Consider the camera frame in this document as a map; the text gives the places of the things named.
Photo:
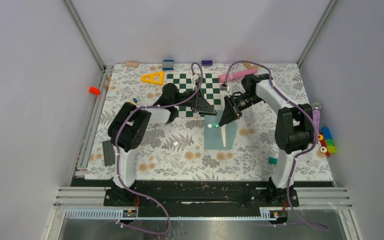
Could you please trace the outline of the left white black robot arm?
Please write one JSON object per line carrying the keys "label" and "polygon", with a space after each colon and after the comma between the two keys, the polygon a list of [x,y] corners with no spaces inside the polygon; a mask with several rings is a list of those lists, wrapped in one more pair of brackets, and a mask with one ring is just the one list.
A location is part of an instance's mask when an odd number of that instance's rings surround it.
{"label": "left white black robot arm", "polygon": [[127,102],[111,122],[107,134],[116,151],[113,182],[119,187],[115,197],[122,205],[128,206],[135,200],[135,192],[129,187],[136,180],[136,148],[141,144],[148,125],[172,123],[178,117],[178,106],[189,107],[200,115],[217,114],[200,89],[180,92],[175,84],[167,83],[162,87],[162,94],[153,105],[136,106]]}

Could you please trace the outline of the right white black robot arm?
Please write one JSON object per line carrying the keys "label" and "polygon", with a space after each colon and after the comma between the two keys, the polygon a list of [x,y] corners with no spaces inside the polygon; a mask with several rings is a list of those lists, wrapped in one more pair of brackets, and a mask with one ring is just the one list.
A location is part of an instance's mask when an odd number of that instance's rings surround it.
{"label": "right white black robot arm", "polygon": [[242,117],[246,110],[260,102],[276,113],[275,143],[279,149],[276,169],[270,177],[274,188],[267,191],[267,201],[281,205],[287,194],[284,189],[293,185],[296,158],[315,140],[313,109],[309,104],[290,100],[273,81],[270,74],[248,74],[241,80],[244,92],[224,97],[224,110],[219,126],[230,124]]}

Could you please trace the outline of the small green white peg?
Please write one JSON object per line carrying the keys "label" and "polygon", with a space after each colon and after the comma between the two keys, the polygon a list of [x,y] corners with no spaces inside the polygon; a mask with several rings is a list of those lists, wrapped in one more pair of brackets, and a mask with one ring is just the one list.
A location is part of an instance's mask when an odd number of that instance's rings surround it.
{"label": "small green white peg", "polygon": [[207,125],[208,128],[218,128],[219,127],[219,124],[217,122],[214,122],[214,123],[209,123]]}

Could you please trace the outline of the grey-blue envelope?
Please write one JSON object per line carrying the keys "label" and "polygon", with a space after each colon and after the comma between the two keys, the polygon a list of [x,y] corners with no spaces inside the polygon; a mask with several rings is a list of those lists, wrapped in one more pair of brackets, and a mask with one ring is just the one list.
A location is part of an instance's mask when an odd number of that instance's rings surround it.
{"label": "grey-blue envelope", "polygon": [[226,146],[223,144],[221,127],[209,127],[210,124],[218,123],[222,114],[222,110],[217,110],[217,115],[206,115],[204,117],[205,150],[231,150],[233,148],[238,130],[238,125],[235,121],[225,125]]}

